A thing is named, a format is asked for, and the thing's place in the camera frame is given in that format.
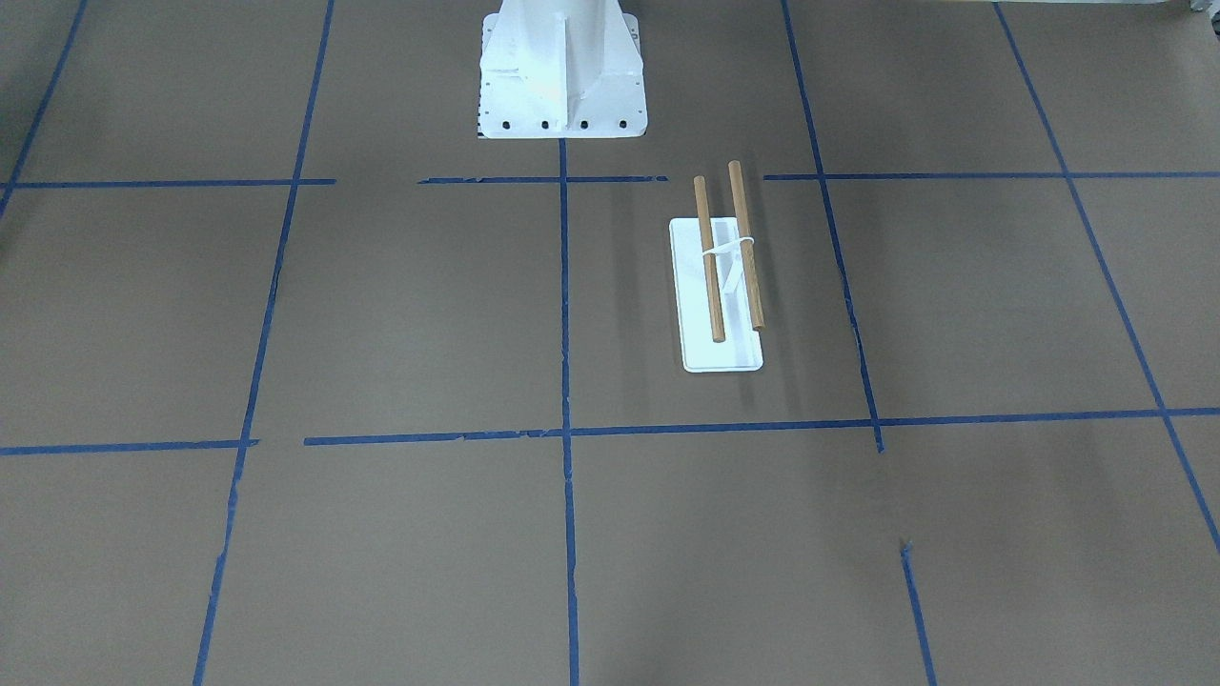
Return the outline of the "white rack with wooden bars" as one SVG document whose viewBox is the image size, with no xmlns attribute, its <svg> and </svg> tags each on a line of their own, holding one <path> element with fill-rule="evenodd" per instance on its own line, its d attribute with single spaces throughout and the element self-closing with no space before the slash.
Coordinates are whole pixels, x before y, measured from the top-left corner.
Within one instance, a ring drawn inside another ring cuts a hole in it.
<svg viewBox="0 0 1220 686">
<path fill-rule="evenodd" d="M 708 184 L 693 179 L 695 216 L 669 222 L 682 367 L 688 374 L 753 374 L 762 356 L 762 295 L 743 165 L 727 165 L 733 212 L 714 217 Z"/>
</svg>

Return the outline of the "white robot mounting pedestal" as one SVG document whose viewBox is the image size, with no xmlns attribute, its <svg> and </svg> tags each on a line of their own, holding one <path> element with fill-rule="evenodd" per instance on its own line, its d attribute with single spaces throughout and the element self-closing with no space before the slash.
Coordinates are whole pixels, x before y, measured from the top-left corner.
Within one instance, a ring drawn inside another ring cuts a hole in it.
<svg viewBox="0 0 1220 686">
<path fill-rule="evenodd" d="M 640 24 L 619 1 L 504 1 L 479 38 L 479 135 L 647 134 Z"/>
</svg>

